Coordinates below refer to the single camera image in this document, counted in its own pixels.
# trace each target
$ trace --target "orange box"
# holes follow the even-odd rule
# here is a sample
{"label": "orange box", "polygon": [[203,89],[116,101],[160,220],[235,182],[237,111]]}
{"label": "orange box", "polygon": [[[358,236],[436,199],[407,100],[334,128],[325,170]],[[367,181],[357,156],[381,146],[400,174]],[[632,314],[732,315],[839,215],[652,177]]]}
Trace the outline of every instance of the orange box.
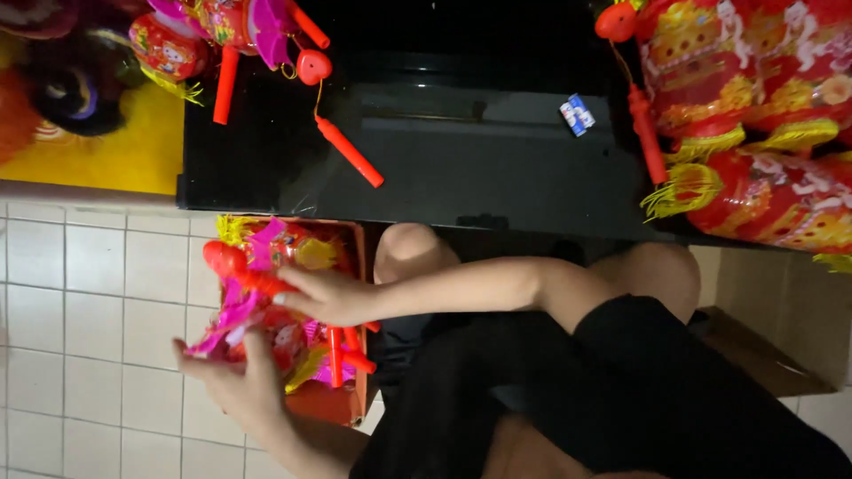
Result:
{"label": "orange box", "polygon": [[[259,222],[268,222],[270,216],[243,215]],[[358,279],[368,281],[366,254],[364,248],[364,229],[355,222],[339,222],[308,218],[278,216],[285,222],[292,222],[310,228],[312,225],[335,225],[341,227],[341,236],[351,257],[358,260]],[[361,348],[366,352],[366,329],[359,326]],[[346,426],[356,426],[366,416],[367,409],[375,397],[376,391],[367,385],[367,374],[357,371],[355,379],[347,381],[342,387],[332,389],[319,381],[307,381],[293,394],[285,397],[285,403],[294,413],[324,419]]]}

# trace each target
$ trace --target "yellow surface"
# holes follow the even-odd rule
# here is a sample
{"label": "yellow surface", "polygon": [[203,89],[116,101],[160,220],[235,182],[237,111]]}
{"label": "yellow surface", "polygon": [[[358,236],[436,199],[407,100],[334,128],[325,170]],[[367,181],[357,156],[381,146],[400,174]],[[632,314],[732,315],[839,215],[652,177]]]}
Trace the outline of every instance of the yellow surface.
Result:
{"label": "yellow surface", "polygon": [[145,84],[121,99],[127,124],[100,138],[36,142],[0,164],[0,179],[141,193],[176,193],[183,164],[183,100]]}

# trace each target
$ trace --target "black glossy surface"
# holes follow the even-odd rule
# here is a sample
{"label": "black glossy surface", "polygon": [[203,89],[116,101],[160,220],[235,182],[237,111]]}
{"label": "black glossy surface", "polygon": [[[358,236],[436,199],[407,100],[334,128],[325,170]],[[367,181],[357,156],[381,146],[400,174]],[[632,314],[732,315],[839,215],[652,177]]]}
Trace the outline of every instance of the black glossy surface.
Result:
{"label": "black glossy surface", "polygon": [[[181,207],[674,238],[643,223],[625,81],[588,4],[320,4],[300,2],[332,39],[319,114],[384,185],[316,130],[315,87],[244,58],[229,125],[187,104]],[[572,93],[597,120],[580,138],[558,111]]]}

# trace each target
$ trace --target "person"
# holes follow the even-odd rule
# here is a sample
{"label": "person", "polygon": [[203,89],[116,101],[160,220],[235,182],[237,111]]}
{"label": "person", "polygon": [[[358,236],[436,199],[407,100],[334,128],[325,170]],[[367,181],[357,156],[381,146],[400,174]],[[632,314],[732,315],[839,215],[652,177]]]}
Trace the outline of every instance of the person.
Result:
{"label": "person", "polygon": [[257,332],[242,370],[174,346],[179,369],[300,479],[852,477],[837,445],[687,331],[700,281],[681,246],[589,268],[461,264],[430,228],[402,223],[379,242],[375,285],[279,276],[300,292],[276,301],[317,320],[384,320],[372,436],[282,407]]}

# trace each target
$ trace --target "tiled floor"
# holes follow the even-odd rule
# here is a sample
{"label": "tiled floor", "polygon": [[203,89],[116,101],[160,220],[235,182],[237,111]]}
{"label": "tiled floor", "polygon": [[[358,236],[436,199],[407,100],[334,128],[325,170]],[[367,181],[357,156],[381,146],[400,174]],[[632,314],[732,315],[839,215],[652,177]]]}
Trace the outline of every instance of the tiled floor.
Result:
{"label": "tiled floor", "polygon": [[[214,221],[0,204],[8,479],[291,477],[174,371],[169,339],[198,337],[217,305],[199,253]],[[852,390],[784,403],[852,455]]]}

